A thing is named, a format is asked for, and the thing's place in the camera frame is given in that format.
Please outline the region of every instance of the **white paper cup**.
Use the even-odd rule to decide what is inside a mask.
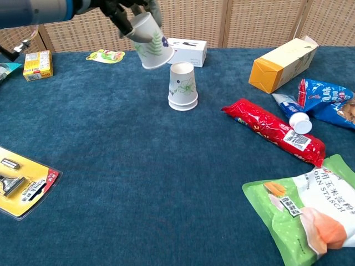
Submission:
[[[169,46],[158,24],[150,12],[144,12],[131,20],[136,32],[149,34],[153,37],[150,43],[134,43],[134,47],[145,69],[155,69],[166,64],[173,56],[174,49]]]
[[[198,94],[194,66],[188,62],[179,62],[170,67],[168,101],[171,108],[188,111],[196,107]]]

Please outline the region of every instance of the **green packet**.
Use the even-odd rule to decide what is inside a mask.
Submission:
[[[328,249],[355,247],[355,173],[340,155],[297,177],[242,187],[285,266],[309,266]]]
[[[8,76],[8,74],[10,74],[21,65],[22,64],[17,63],[0,63],[0,83]]]

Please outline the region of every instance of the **wicker wall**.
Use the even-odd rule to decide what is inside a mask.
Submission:
[[[313,0],[298,36],[309,35],[320,45],[355,45],[355,1]]]
[[[226,47],[275,47],[288,41],[302,0],[230,0]]]
[[[18,46],[23,40],[31,36],[33,29],[33,27],[2,29],[0,30],[0,45],[7,50],[12,51],[15,46]],[[40,36],[37,36],[31,41],[31,46],[26,52],[37,52],[40,50],[45,50],[45,46]]]
[[[208,47],[275,47],[309,35],[320,45],[355,45],[353,0],[160,0],[167,37],[200,39]],[[8,49],[31,34],[31,27],[0,30]],[[99,9],[69,22],[40,26],[27,52],[131,50],[127,39]]]

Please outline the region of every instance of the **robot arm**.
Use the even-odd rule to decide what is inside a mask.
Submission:
[[[118,27],[120,36],[147,43],[152,40],[148,34],[138,34],[127,19],[124,7],[137,15],[144,10],[151,12],[157,24],[161,26],[161,15],[156,0],[0,0],[0,29],[50,22],[71,20],[77,14],[83,14],[93,8],[100,10]],[[14,61],[21,51],[29,46],[29,40],[10,53],[0,46],[0,52]]]

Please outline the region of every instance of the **red snack package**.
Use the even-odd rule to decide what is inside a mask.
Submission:
[[[222,108],[222,111],[301,160],[322,166],[326,157],[324,143],[310,134],[297,134],[292,127],[265,109],[242,98]]]

